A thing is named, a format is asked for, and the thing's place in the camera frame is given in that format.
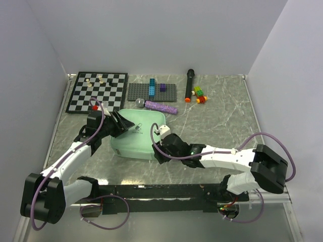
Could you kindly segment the mint green medicine case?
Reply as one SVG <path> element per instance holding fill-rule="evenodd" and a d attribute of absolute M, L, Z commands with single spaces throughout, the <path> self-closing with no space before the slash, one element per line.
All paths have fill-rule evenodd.
<path fill-rule="evenodd" d="M 153 123 L 165 125 L 165 115 L 158 111 L 142 109 L 122 109 L 119 114 L 133 122 L 134 126 L 117 138 L 111 138 L 114 153 L 125 158 L 154 160 L 150 128 Z"/>

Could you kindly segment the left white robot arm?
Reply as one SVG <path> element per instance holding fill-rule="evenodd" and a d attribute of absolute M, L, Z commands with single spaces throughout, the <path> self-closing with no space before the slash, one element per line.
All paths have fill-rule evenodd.
<path fill-rule="evenodd" d="M 81 176 L 67 185 L 70 176 L 101 146 L 105 137 L 116 138 L 135 124 L 113 111 L 92 111 L 67 152 L 41 173 L 31 173 L 24 183 L 20 214 L 45 223 L 57 223 L 71 204 L 99 198 L 98 180 Z"/>

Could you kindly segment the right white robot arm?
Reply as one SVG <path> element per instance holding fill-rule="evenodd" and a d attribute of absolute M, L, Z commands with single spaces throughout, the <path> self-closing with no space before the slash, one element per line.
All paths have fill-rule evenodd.
<path fill-rule="evenodd" d="M 170 160 L 181 161 L 190 168 L 226 168 L 239 171 L 222 181 L 221 197 L 226 201 L 256 189 L 282 194 L 287 181 L 288 163 L 266 145 L 253 149 L 223 149 L 204 144 L 187 144 L 174 133 L 153 143 L 154 156 L 163 164 Z"/>

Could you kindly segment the purple glitter microphone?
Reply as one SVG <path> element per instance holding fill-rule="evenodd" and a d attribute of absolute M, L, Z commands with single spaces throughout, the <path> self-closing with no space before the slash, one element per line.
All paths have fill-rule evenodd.
<path fill-rule="evenodd" d="M 168 106 L 168 105 L 161 104 L 161 103 L 157 103 L 157 102 L 152 102 L 149 100 L 144 100 L 142 98 L 136 99 L 135 104 L 137 107 L 148 108 L 151 110 L 160 111 L 160 112 L 164 112 L 164 113 L 169 113 L 169 114 L 177 114 L 178 113 L 178 110 L 175 107 Z"/>

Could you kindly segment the grey building baseplate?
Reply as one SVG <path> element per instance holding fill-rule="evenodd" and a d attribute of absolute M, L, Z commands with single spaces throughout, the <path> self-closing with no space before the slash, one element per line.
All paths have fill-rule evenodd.
<path fill-rule="evenodd" d="M 166 84 L 166 92 L 159 91 L 160 84 L 155 85 L 155 96 L 149 97 L 148 88 L 149 84 L 143 83 L 130 83 L 128 87 L 127 100 L 135 101 L 138 98 L 149 100 L 153 102 L 176 102 L 177 89 L 175 84 Z"/>

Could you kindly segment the black white chessboard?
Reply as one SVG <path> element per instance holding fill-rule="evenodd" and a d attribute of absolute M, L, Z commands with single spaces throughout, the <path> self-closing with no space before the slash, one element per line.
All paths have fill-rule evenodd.
<path fill-rule="evenodd" d="M 103 84 L 98 76 L 102 75 Z M 92 87 L 87 87 L 86 79 L 90 79 Z M 127 73 L 79 72 L 66 108 L 66 113 L 88 114 L 92 111 L 90 98 L 99 102 L 107 101 L 109 112 L 124 108 L 128 84 Z"/>

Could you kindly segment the blue brick stack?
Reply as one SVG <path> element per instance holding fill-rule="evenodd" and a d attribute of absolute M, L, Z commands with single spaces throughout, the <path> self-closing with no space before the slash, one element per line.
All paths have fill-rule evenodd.
<path fill-rule="evenodd" d="M 149 80 L 148 95 L 149 97 L 155 96 L 155 78 L 150 78 Z"/>

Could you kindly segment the purple building brick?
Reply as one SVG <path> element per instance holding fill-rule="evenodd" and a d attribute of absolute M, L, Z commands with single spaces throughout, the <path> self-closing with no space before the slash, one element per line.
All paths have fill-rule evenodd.
<path fill-rule="evenodd" d="M 159 91 L 160 92 L 166 92 L 166 90 L 167 90 L 166 84 L 161 83 L 160 86 L 159 86 Z"/>

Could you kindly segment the colourful brick toy car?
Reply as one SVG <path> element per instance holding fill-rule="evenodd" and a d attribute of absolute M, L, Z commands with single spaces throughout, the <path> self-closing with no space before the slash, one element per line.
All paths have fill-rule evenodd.
<path fill-rule="evenodd" d="M 204 104 L 207 101 L 207 97 L 199 86 L 193 88 L 191 95 L 196 97 L 196 102 L 198 104 Z"/>

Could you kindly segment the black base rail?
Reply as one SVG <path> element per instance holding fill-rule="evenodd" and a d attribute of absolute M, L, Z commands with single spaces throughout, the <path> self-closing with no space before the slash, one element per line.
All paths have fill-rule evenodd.
<path fill-rule="evenodd" d="M 102 205 L 104 215 L 127 212 L 118 198 L 97 198 L 117 195 L 125 199 L 130 212 L 202 211 L 217 213 L 218 205 L 235 201 L 248 202 L 247 192 L 233 195 L 220 188 L 220 184 L 177 185 L 100 185 L 95 195 L 80 199 L 83 204 Z"/>

